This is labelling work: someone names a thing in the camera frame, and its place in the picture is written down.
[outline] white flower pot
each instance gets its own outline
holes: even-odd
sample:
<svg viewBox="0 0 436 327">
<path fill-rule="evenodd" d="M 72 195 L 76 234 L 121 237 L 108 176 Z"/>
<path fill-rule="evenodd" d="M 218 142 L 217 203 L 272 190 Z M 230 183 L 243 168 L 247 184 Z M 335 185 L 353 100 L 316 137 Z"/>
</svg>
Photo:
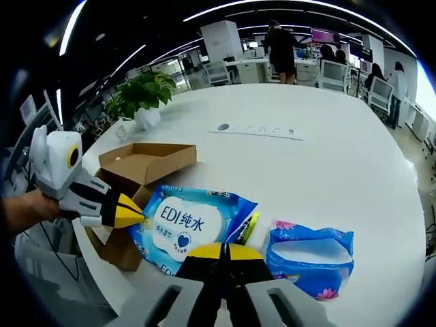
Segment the white flower pot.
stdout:
<svg viewBox="0 0 436 327">
<path fill-rule="evenodd" d="M 135 112 L 135 122 L 144 131 L 156 126 L 160 121 L 161 114 L 157 109 L 145 110 L 144 108 L 139 108 Z"/>
</svg>

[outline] black cable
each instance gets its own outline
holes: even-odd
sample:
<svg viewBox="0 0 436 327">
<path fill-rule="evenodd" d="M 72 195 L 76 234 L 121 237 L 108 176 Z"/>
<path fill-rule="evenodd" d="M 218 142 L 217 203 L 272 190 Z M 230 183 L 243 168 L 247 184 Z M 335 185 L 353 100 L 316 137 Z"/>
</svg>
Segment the black cable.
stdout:
<svg viewBox="0 0 436 327">
<path fill-rule="evenodd" d="M 57 256 L 57 258 L 59 259 L 59 261 L 62 263 L 62 266 L 67 270 L 67 272 L 69 273 L 69 275 L 72 277 L 72 279 L 74 279 L 74 281 L 78 281 L 79 280 L 79 266 L 77 263 L 77 259 L 81 258 L 80 256 L 76 256 L 76 259 L 74 260 L 76 263 L 76 270 L 77 270 L 77 277 L 75 277 L 73 275 L 73 273 L 71 272 L 71 270 L 67 267 L 67 265 L 62 261 L 61 257 L 59 256 L 59 254 L 55 251 L 55 248 L 53 246 L 52 241 L 50 240 L 50 237 L 47 234 L 46 228 L 44 227 L 44 225 L 42 224 L 42 222 L 40 222 L 41 228 L 44 231 L 44 234 L 46 235 L 47 241 L 50 243 L 50 247 L 52 248 L 54 254 Z"/>
</svg>

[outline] blue heart logo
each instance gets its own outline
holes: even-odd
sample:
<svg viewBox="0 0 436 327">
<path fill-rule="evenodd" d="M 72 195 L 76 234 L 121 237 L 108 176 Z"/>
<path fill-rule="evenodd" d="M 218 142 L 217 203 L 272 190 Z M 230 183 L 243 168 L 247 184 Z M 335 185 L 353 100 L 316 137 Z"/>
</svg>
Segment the blue heart logo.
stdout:
<svg viewBox="0 0 436 327">
<path fill-rule="evenodd" d="M 189 244 L 189 238 L 184 237 L 183 235 L 180 235 L 177 238 L 177 243 L 178 243 L 179 247 L 186 247 Z"/>
</svg>

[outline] green leaves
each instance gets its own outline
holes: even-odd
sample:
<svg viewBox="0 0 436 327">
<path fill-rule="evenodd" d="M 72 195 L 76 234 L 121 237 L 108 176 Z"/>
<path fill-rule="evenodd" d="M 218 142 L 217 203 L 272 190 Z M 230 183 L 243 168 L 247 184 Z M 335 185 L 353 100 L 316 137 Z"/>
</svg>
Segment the green leaves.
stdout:
<svg viewBox="0 0 436 327">
<path fill-rule="evenodd" d="M 176 83 L 171 76 L 161 72 L 147 72 L 119 87 L 115 100 L 106 106 L 106 111 L 116 118 L 134 119 L 135 112 L 158 108 L 159 101 L 167 104 L 172 99 Z"/>
<path fill-rule="evenodd" d="M 167 104 L 168 100 L 171 100 L 171 90 L 168 87 L 164 87 L 157 92 L 157 97 L 164 104 Z"/>
</svg>

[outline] person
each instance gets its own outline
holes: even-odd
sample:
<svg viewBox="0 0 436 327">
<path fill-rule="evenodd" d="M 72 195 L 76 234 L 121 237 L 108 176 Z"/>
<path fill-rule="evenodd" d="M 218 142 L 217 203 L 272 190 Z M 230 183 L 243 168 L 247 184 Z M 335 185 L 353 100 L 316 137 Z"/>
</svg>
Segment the person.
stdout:
<svg viewBox="0 0 436 327">
<path fill-rule="evenodd" d="M 320 67 L 323 60 L 336 61 L 332 48 L 328 44 L 323 44 L 320 48 Z"/>
<path fill-rule="evenodd" d="M 373 66 L 371 68 L 371 73 L 369 74 L 367 80 L 365 80 L 365 87 L 369 90 L 371 88 L 371 85 L 373 84 L 374 77 L 378 77 L 381 80 L 384 80 L 382 69 L 380 66 L 376 63 L 373 63 Z"/>
<path fill-rule="evenodd" d="M 386 123 L 390 128 L 396 129 L 400 118 L 401 102 L 405 101 L 407 92 L 407 80 L 404 74 L 404 68 L 399 61 L 395 63 L 395 70 L 391 73 L 388 83 L 394 87 L 394 90 L 390 102 L 390 114 Z"/>
<path fill-rule="evenodd" d="M 296 74 L 294 45 L 296 44 L 295 37 L 282 29 L 276 20 L 270 23 L 265 37 L 265 47 L 271 47 L 270 62 L 274 70 L 279 73 L 281 84 L 294 83 Z"/>
<path fill-rule="evenodd" d="M 11 235 L 20 234 L 41 221 L 52 221 L 61 214 L 59 203 L 45 196 L 40 189 L 1 201 Z"/>
<path fill-rule="evenodd" d="M 336 51 L 336 61 L 343 65 L 347 65 L 347 56 L 345 56 L 345 52 L 343 52 L 343 50 L 339 49 Z"/>
</svg>

